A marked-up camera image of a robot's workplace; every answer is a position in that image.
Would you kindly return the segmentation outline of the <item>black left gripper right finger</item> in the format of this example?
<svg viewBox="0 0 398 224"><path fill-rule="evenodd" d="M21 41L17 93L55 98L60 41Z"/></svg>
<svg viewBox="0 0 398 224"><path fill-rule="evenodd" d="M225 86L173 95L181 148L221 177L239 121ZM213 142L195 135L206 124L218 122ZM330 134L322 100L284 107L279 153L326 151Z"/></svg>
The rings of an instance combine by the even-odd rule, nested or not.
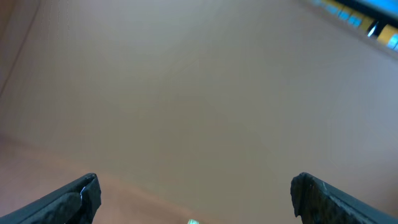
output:
<svg viewBox="0 0 398 224"><path fill-rule="evenodd" d="M397 224L396 218L306 172L292 179L290 194L294 215L303 224Z"/></svg>

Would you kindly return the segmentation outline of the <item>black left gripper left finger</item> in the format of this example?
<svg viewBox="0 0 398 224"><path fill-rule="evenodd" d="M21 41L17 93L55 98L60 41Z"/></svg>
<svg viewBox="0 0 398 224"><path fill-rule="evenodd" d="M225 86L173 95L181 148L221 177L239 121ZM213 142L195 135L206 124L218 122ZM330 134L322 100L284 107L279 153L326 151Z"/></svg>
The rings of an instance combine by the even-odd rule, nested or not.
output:
<svg viewBox="0 0 398 224"><path fill-rule="evenodd" d="M92 224L101 206L98 176L88 173L1 217L1 224Z"/></svg>

